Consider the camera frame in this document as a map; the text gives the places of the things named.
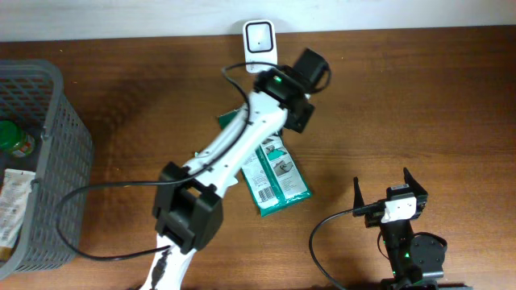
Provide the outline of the green glove package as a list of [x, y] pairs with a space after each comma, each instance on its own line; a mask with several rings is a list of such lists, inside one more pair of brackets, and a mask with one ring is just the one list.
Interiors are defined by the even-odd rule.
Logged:
[[312, 196], [279, 133], [270, 135], [258, 146], [241, 172], [263, 217]]

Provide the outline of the white cream tube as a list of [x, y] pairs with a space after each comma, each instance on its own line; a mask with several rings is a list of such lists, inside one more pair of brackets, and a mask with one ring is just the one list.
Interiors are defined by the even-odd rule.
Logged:
[[23, 224], [35, 173], [6, 169], [1, 185], [1, 261], [12, 255]]

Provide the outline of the green lid seasoning jar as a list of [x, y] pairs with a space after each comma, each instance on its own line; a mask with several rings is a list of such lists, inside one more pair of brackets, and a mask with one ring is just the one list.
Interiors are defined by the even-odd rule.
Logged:
[[29, 156], [36, 147], [34, 137], [10, 120], [1, 121], [1, 150], [16, 157]]

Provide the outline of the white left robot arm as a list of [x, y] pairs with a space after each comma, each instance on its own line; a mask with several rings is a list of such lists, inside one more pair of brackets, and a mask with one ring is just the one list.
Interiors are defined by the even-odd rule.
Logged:
[[209, 146], [182, 166], [170, 162], [163, 168], [152, 207], [158, 250], [144, 289], [180, 288], [194, 254], [222, 225], [230, 180], [270, 135], [304, 131], [314, 112], [309, 98], [324, 89], [321, 80], [330, 79], [328, 62], [309, 48], [293, 66], [270, 64]]

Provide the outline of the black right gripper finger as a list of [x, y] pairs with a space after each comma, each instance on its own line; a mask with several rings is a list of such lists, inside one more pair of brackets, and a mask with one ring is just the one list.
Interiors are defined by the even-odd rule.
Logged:
[[414, 195], [416, 197], [419, 196], [428, 196], [428, 192], [413, 178], [408, 168], [403, 168], [404, 181], [409, 185], [411, 189], [413, 189]]
[[364, 198], [362, 196], [362, 192], [360, 190], [359, 179], [357, 176], [353, 178], [353, 188], [354, 188], [354, 201], [353, 201], [353, 212], [352, 215], [354, 217], [359, 217], [364, 215], [362, 208], [364, 207]]

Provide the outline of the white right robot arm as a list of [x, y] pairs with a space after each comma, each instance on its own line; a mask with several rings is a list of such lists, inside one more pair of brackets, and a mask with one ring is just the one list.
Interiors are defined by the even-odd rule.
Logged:
[[414, 232], [411, 222], [426, 208], [428, 192], [403, 169], [404, 183], [386, 189], [386, 198], [365, 204], [359, 179], [353, 179], [352, 215], [364, 217], [368, 228], [377, 227], [393, 277], [381, 281], [382, 289], [468, 289], [465, 284], [440, 284], [447, 241], [436, 234]]

